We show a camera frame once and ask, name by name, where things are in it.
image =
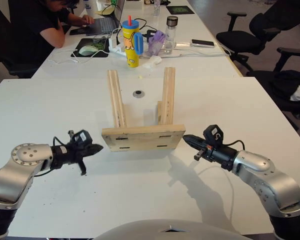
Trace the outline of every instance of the power strip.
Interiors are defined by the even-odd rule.
[[[115,36],[109,38],[109,52],[125,57],[127,56],[124,43],[121,42],[119,45],[117,45],[117,38]]]

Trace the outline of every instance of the hand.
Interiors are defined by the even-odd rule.
[[[82,19],[82,25],[90,25],[95,22],[93,17],[91,17],[89,15],[83,15],[83,17],[81,19]]]

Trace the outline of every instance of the table surface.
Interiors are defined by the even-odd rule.
[[[187,5],[192,10],[187,0],[173,0],[171,6]],[[141,9],[127,9],[124,8],[121,21],[128,19],[128,15],[132,19],[143,18],[147,20],[147,25],[150,25],[162,32],[165,32],[167,16],[171,14],[165,6],[161,6],[160,15],[153,16],[153,5],[143,5]],[[116,53],[110,54],[107,58],[97,58],[89,60],[83,64],[76,64],[72,61],[67,63],[55,64],[49,61],[65,60],[70,56],[70,52],[62,52],[63,50],[73,50],[78,45],[82,38],[92,38],[92,36],[85,35],[69,35],[66,34],[65,43],[62,48],[56,48],[48,56],[46,61],[41,65],[38,71],[32,78],[105,78],[105,69],[116,69],[119,76],[129,78],[161,78],[165,67],[176,67],[179,71],[179,76],[184,78],[200,77],[200,76],[222,76],[222,77],[238,77],[240,76],[236,67],[226,56],[207,56],[207,57],[178,57],[178,58],[164,58],[162,63],[155,68],[146,69],[142,66],[147,60],[141,59],[140,66],[137,68],[130,68],[127,66],[127,59],[125,56]],[[176,41],[178,43],[190,43],[191,39],[200,39],[206,41],[214,41],[215,38],[209,32],[207,27],[202,23],[197,14],[178,15],[178,25],[176,30]],[[219,46],[215,48],[197,48],[204,53],[222,53]]]
[[[269,157],[300,185],[300,137],[254,78],[184,78],[180,72],[175,124],[197,136],[218,124],[225,143],[243,140],[248,151]],[[121,77],[120,85],[128,126],[156,125],[163,78]],[[145,92],[143,98],[133,97],[137,89]],[[259,198],[237,176],[218,164],[194,161],[196,150],[183,140],[175,150],[110,152],[101,131],[113,126],[104,78],[0,84],[0,167],[16,145],[52,144],[53,136],[67,142],[68,130],[85,129],[104,146],[84,160],[86,176],[76,165],[65,165],[36,178],[10,226],[11,236],[92,238],[145,219],[203,221],[241,234],[272,232]]]

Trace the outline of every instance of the smartphone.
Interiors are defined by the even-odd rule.
[[[213,41],[203,41],[191,39],[191,45],[194,47],[202,47],[202,48],[214,48],[215,44]]]

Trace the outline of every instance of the black shirt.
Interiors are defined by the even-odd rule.
[[[40,32],[66,22],[69,11],[52,12],[40,0],[8,0],[10,22],[20,62],[42,63],[54,49]]]

